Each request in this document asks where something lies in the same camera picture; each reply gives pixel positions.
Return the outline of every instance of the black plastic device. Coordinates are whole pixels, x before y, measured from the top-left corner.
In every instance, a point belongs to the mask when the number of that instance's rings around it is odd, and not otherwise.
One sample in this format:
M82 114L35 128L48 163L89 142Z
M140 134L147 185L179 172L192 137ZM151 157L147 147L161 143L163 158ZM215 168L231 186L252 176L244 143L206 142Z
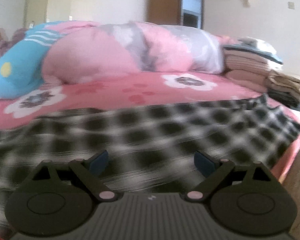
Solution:
M113 192L98 176L108 152L44 161L9 198L11 240L292 240L297 207L262 164L235 166L201 152L206 179L185 193Z

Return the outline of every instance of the pink comforter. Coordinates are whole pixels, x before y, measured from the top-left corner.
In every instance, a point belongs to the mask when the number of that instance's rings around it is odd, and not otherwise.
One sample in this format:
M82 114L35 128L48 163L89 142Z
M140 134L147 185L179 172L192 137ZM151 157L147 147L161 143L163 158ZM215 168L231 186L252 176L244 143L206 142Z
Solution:
M29 123L39 115L64 110L93 107L102 110L129 108L138 105L187 103L244 99L259 93L235 85L228 79L203 73L141 72L124 78L87 84L51 86L17 100L0 100L0 129L11 129ZM273 107L280 104L272 99ZM285 113L300 122L300 114L284 106ZM282 182L300 149L300 137L290 146L273 168Z
M141 71L224 71L221 44L216 37L186 26L130 22L100 25L69 21L45 27L66 34L42 62L48 84L79 84L124 77Z

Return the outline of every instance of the ribbed black surface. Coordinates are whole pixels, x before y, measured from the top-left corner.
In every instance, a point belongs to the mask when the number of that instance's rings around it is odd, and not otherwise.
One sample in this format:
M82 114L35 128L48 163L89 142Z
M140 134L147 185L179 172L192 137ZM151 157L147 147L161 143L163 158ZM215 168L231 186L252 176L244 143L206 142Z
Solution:
M257 240L220 227L201 204L183 201L179 194L125 194L99 205L93 217L73 232L49 240ZM15 235L11 240L38 240ZM292 240L280 235L263 240Z

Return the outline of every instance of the folded towel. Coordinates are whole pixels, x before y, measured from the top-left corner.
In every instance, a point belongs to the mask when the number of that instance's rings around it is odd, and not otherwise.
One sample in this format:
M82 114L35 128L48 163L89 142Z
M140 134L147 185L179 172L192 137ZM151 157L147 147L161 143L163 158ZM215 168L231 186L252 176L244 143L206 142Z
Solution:
M282 70L282 64L276 63L267 58L261 57L257 54L253 54L250 52L239 51L239 50L224 50L224 56L225 57L238 56L238 57L242 57L242 58L246 58L246 59L253 59L260 63L266 64L266 65L263 65L264 68L266 68L266 69Z
M298 107L300 105L300 100L292 96L290 93L281 92L277 90L273 90L271 88L268 88L268 95L272 99L278 101L279 103L283 104L287 107Z
M279 64L283 65L282 59L279 58L276 54L272 54L270 52L265 52L265 51L262 51L260 49L256 49L256 48L254 48L252 46L249 46L249 45L229 44L229 45L224 45L223 48L225 50L237 50L237 51L245 51L245 52L254 53L256 55L262 56L266 59L269 59L271 61L274 61L276 63L279 63Z
M260 86L263 86L263 83L266 79L266 76L248 72L245 70L232 70L229 73L227 73L227 77L237 79L237 80L246 80L246 81L251 81L255 84L258 84Z
M278 86L287 87L300 94L300 79L272 70L268 79Z
M269 52L272 54L277 54L277 51L272 47L268 42L263 40L258 40L251 37L244 37L238 39L238 41L241 41L242 44L249 45L254 47L255 49L259 49L261 51Z
M262 76L268 76L271 71L266 63L238 56L225 56L225 65L230 70L245 70Z
M272 83L269 79L265 79L263 85L267 88L277 90L279 92L285 92L285 93L290 93L293 97L295 97L299 102L300 102L300 93L296 92L294 89L290 87L283 87L283 86L278 86L274 83Z
M235 83L235 84L237 84L239 86L242 86L242 87L249 88L249 89L251 89L253 91L256 91L256 92L259 92L261 94L267 92L267 88L266 87L261 86L259 84L255 84L255 83L253 83L251 81L248 81L248 80L238 80L238 79L235 79L235 78L231 77L231 75L229 73L226 74L226 78L228 78L229 80L231 80L233 83Z

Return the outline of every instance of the bed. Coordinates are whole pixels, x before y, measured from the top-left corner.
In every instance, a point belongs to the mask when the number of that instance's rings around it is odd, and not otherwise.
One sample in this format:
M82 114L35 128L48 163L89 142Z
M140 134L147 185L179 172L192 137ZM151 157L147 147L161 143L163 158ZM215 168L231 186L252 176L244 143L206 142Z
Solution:
M46 159L107 149L101 179L117 191L190 190L204 179L196 150L284 182L300 112L219 75L222 38L187 28L55 22L0 58L0 237L8 197Z

